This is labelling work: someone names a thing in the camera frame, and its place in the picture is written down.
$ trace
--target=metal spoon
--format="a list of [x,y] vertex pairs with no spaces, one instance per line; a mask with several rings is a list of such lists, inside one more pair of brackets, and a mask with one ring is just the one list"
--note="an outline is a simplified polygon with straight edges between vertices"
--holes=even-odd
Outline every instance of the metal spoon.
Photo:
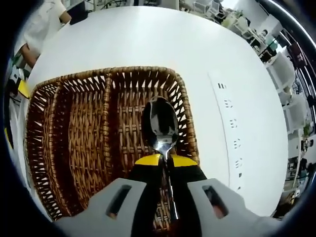
[[143,112],[142,129],[148,145],[158,151],[163,158],[165,173],[168,181],[168,191],[172,198],[171,219],[179,219],[173,190],[167,169],[169,151],[176,144],[179,137],[178,120],[171,104],[161,96],[155,96],[149,100]]

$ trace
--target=white tabletop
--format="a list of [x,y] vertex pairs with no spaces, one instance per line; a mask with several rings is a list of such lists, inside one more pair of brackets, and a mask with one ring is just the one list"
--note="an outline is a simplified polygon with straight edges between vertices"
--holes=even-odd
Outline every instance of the white tabletop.
[[[57,76],[119,66],[163,66],[179,73],[188,91],[206,176],[233,190],[241,185],[238,192],[258,215],[274,211],[286,176],[286,126],[273,82],[246,41],[181,11],[102,10],[60,30],[39,57],[28,85],[32,89]],[[228,90],[222,93],[217,83]],[[229,113],[223,97],[234,102]],[[228,130],[228,118],[238,118],[237,133]],[[236,157],[242,157],[240,181],[235,177]]]

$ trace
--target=wall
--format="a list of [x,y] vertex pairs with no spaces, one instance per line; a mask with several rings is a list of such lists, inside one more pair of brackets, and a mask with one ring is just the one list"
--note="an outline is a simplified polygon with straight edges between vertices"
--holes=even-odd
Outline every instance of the wall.
[[258,28],[258,32],[262,32],[263,30],[268,31],[268,35],[277,36],[279,32],[283,29],[281,23],[272,15],[269,15],[266,20],[260,25]]
[[243,15],[247,17],[251,23],[252,29],[258,30],[261,24],[267,19],[268,14],[261,8],[255,0],[239,0],[234,10],[243,11]]
[[62,4],[67,8],[67,10],[82,1],[83,0],[61,0]]
[[222,1],[222,6],[225,8],[234,9],[239,1],[240,0],[224,0]]
[[307,159],[308,163],[316,163],[316,135],[310,137],[310,140],[314,140],[314,145],[312,147],[309,147],[306,154],[304,155],[304,158]]
[[159,7],[179,10],[178,0],[161,0]]

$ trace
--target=basket compartment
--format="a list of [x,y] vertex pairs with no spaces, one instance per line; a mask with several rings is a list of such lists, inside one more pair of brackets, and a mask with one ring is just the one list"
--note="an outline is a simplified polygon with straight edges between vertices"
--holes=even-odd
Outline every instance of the basket compartment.
[[38,196],[48,215],[62,217],[60,205],[52,190],[49,158],[49,125],[57,81],[43,82],[35,88],[30,98],[26,119],[25,148],[30,175]]
[[71,152],[68,149],[68,131],[72,104],[72,94],[59,86],[50,116],[49,157],[51,186],[63,216],[73,216],[83,211],[69,166]]
[[73,74],[62,77],[61,86],[72,101],[68,106],[69,167],[79,202],[87,208],[90,197],[114,180],[103,139],[105,77],[94,71]]

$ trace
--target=woven basket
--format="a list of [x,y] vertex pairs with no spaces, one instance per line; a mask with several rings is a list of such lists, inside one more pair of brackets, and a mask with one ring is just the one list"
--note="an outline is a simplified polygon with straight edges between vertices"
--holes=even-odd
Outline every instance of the woven basket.
[[[141,116],[156,95],[165,97],[177,114],[174,152],[199,162],[188,96],[173,70],[108,68],[55,78],[35,88],[27,118],[28,161],[36,190],[54,220],[81,212],[92,195],[127,177],[136,160],[154,153],[143,140]],[[170,230],[164,185],[160,193],[157,234]]]

